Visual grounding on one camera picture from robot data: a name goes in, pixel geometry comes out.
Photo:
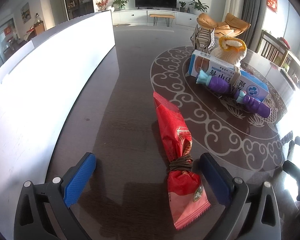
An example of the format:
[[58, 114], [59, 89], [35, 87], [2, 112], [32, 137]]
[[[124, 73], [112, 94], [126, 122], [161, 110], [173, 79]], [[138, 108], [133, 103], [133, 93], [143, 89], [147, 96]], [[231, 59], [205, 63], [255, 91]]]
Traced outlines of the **purple teal toy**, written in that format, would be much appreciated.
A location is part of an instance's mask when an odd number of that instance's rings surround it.
[[245, 90], [238, 90], [220, 77], [208, 75], [203, 70], [199, 71], [196, 84], [206, 85], [217, 94], [232, 96], [237, 103], [245, 105], [250, 113], [258, 114], [263, 118], [268, 118], [271, 114], [269, 106], [250, 96]]

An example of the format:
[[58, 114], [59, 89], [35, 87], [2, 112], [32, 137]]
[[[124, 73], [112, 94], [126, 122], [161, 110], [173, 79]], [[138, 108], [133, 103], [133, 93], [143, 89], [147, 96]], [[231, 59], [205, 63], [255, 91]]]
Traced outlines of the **red snack packet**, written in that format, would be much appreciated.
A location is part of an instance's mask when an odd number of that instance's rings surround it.
[[192, 172], [192, 135], [179, 108], [153, 93], [162, 144], [168, 158], [167, 191], [174, 227], [189, 225], [211, 206], [200, 175]]

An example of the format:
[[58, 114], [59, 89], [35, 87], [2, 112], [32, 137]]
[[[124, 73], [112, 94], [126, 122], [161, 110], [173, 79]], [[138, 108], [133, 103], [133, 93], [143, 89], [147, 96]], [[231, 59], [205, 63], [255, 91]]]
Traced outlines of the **cream knitted pouch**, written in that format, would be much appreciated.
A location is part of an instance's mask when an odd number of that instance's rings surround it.
[[239, 68], [241, 60], [247, 54], [245, 42], [239, 38], [224, 35], [219, 38], [218, 44], [219, 46], [213, 49], [210, 55]]

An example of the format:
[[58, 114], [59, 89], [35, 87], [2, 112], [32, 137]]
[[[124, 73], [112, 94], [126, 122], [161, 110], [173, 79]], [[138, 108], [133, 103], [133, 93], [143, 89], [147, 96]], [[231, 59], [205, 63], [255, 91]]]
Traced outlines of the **blue white toothpaste box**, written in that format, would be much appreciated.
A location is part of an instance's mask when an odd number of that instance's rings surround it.
[[235, 70], [235, 66], [219, 58], [194, 50], [191, 55], [188, 74], [197, 79], [199, 71], [206, 74], [220, 77], [232, 87], [238, 90], [245, 90], [250, 96], [262, 102], [269, 94], [269, 89], [257, 77], [249, 74], [245, 70]]

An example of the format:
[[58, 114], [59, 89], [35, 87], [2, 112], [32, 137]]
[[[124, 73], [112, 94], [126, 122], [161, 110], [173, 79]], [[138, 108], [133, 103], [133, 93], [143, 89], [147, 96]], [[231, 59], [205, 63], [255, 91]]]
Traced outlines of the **wooden dining chair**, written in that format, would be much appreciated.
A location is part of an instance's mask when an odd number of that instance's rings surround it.
[[278, 67], [283, 67], [289, 49], [286, 45], [265, 30], [262, 31], [257, 53]]

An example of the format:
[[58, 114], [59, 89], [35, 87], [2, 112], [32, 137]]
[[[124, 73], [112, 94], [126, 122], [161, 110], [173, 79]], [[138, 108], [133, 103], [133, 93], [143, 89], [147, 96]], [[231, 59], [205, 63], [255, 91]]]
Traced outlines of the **white cardboard storage box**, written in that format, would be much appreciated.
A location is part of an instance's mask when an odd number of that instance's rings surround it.
[[13, 238], [26, 181], [43, 183], [81, 90], [115, 46], [111, 12], [49, 29], [0, 67], [0, 233]]

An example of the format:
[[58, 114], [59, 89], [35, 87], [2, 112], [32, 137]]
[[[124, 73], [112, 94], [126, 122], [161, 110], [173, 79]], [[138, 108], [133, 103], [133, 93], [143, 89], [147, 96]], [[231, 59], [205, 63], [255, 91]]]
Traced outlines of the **orange lounge chair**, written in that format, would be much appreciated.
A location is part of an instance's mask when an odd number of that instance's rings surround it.
[[208, 14], [201, 13], [197, 17], [197, 23], [204, 29], [214, 30], [215, 37], [223, 35], [236, 37], [250, 28], [250, 23], [227, 13], [223, 22], [216, 22]]

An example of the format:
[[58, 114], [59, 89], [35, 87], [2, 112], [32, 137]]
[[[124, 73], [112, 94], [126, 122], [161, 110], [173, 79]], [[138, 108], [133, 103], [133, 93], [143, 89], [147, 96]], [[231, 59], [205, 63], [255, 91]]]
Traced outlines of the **grey curtain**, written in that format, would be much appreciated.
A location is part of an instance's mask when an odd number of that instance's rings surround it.
[[266, 13], [266, 0], [244, 0], [242, 20], [250, 23], [250, 27], [242, 34], [247, 46], [259, 37]]

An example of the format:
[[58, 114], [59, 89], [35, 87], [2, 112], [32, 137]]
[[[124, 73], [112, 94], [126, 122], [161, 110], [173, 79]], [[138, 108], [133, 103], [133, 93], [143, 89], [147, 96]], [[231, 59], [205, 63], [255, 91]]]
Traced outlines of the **green potted plant right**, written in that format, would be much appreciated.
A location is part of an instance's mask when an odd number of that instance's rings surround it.
[[200, 0], [190, 0], [190, 7], [193, 8], [193, 13], [200, 15], [201, 13], [206, 13], [209, 9], [209, 6]]

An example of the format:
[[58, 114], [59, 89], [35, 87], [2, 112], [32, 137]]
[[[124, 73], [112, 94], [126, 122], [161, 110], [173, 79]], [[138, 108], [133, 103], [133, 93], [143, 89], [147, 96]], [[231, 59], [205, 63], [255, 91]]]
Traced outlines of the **green potted plant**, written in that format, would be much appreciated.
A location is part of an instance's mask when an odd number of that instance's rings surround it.
[[193, 13], [200, 15], [201, 13], [206, 13], [209, 9], [209, 6], [200, 0], [190, 0], [190, 7], [193, 8]]
[[116, 11], [118, 10], [125, 10], [126, 5], [128, 4], [129, 0], [114, 0], [112, 2], [112, 7], [114, 7], [114, 9]]

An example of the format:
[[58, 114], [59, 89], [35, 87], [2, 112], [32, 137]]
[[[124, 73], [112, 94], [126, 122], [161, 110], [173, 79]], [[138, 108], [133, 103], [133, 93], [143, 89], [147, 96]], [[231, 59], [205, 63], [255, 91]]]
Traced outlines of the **wooden bench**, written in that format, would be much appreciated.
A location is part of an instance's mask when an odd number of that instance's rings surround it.
[[166, 26], [170, 27], [173, 20], [175, 19], [174, 15], [169, 15], [169, 14], [150, 14], [149, 17], [153, 19], [154, 26], [157, 25], [159, 19], [164, 19]]

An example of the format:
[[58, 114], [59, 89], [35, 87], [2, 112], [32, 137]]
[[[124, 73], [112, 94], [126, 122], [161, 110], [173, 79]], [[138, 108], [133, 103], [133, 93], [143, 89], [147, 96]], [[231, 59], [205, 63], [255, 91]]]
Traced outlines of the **white tv cabinet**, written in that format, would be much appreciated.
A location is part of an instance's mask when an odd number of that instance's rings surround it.
[[187, 12], [170, 10], [120, 10], [112, 12], [113, 25], [152, 25], [167, 26], [175, 25], [194, 28], [197, 25], [197, 15]]

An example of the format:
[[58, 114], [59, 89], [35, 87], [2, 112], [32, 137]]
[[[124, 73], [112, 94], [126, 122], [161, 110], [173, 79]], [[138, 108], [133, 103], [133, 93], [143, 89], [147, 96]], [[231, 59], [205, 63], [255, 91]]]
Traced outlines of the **red flower plant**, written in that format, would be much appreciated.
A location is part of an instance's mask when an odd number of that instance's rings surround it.
[[96, 6], [98, 11], [104, 11], [107, 8], [109, 0], [98, 0], [96, 1]]

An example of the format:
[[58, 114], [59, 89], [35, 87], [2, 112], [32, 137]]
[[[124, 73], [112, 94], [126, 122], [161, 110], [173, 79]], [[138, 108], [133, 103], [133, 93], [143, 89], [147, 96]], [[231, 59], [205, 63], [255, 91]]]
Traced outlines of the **green potted plant left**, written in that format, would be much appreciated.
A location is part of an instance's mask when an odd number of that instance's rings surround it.
[[112, 2], [112, 7], [114, 7], [114, 9], [116, 11], [118, 10], [125, 10], [126, 5], [128, 4], [129, 0], [114, 0]]

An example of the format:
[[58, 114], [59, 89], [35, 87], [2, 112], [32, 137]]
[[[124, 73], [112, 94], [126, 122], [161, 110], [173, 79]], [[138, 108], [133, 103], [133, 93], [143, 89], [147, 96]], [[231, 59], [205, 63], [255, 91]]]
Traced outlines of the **red wall decoration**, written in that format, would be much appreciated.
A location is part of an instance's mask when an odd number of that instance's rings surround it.
[[277, 13], [277, 0], [267, 0], [267, 7]]

